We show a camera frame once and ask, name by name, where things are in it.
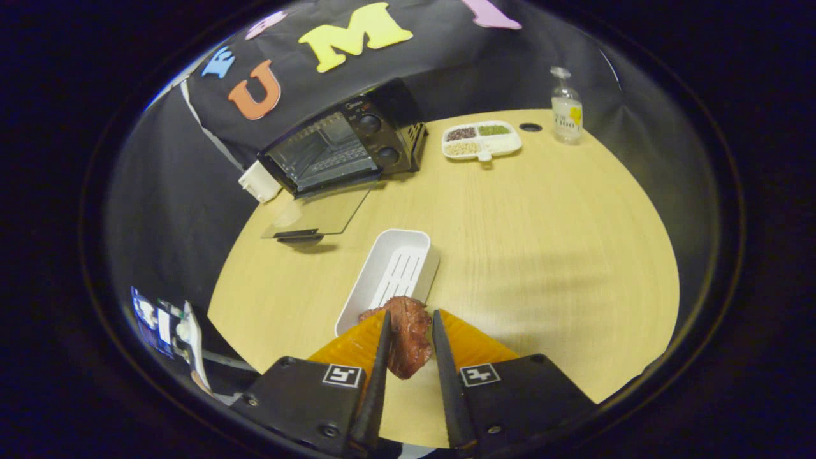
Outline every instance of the toaster oven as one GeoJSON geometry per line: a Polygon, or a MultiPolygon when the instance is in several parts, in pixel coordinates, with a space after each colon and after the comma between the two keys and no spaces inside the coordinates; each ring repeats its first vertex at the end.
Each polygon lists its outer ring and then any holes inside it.
{"type": "Polygon", "coordinates": [[[342,100],[298,124],[258,153],[296,198],[415,172],[428,134],[405,83],[393,79],[342,100]]]}

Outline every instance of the round table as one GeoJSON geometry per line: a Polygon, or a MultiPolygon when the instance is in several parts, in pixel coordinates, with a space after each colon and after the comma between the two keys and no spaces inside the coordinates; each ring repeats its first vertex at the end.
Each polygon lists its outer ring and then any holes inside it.
{"type": "MultiPolygon", "coordinates": [[[[215,286],[208,317],[265,372],[307,358],[334,326],[378,234],[421,230],[440,253],[428,296],[519,355],[543,353],[595,402],[665,351],[679,279],[658,213],[632,175],[594,137],[555,141],[546,109],[471,114],[428,123],[420,171],[373,189],[342,234],[296,250],[261,234],[290,208],[286,192],[247,221],[215,286]],[[500,120],[515,154],[453,161],[448,127],[500,120]],[[522,131],[538,123],[542,131],[522,131]]],[[[436,359],[411,379],[388,374],[380,435],[448,446],[436,359]]]]}

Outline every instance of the plastic bottle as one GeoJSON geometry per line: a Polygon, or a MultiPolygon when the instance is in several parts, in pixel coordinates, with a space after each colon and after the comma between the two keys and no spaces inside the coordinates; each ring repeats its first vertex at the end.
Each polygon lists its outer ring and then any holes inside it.
{"type": "Polygon", "coordinates": [[[552,90],[552,113],[554,134],[558,141],[576,145],[583,134],[583,105],[578,92],[567,86],[572,74],[562,67],[552,67],[550,73],[558,78],[558,86],[552,90]]]}

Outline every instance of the yellow letter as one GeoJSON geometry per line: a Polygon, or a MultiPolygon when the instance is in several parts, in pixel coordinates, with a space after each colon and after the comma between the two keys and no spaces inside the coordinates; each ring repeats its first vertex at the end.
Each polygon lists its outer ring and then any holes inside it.
{"type": "Polygon", "coordinates": [[[362,53],[363,37],[368,35],[368,47],[380,49],[404,42],[414,35],[402,29],[385,11],[386,2],[372,3],[356,9],[348,21],[348,28],[334,25],[321,25],[309,30],[298,43],[308,43],[317,60],[317,71],[321,74],[343,64],[346,56],[337,54],[335,47],[348,54],[359,56],[362,53]]]}
{"type": "Polygon", "coordinates": [[[238,107],[238,110],[240,110],[241,114],[246,118],[262,118],[265,114],[269,113],[269,110],[274,109],[277,102],[281,99],[281,86],[277,84],[277,79],[272,73],[272,69],[269,68],[270,64],[272,64],[272,61],[267,59],[258,64],[258,66],[250,72],[251,77],[258,78],[260,83],[264,85],[266,97],[262,101],[256,102],[255,99],[252,98],[252,95],[246,89],[246,80],[235,85],[229,92],[227,98],[235,102],[235,106],[238,107]]]}

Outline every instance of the cooked meat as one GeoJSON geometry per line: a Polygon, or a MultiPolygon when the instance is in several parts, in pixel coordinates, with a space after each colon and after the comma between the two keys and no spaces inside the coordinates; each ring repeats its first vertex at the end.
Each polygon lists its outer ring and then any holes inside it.
{"type": "Polygon", "coordinates": [[[431,316],[421,302],[408,296],[395,296],[382,307],[360,314],[359,320],[368,319],[382,309],[391,311],[394,333],[388,351],[388,369],[396,377],[408,379],[431,358],[431,343],[425,337],[431,316]]]}

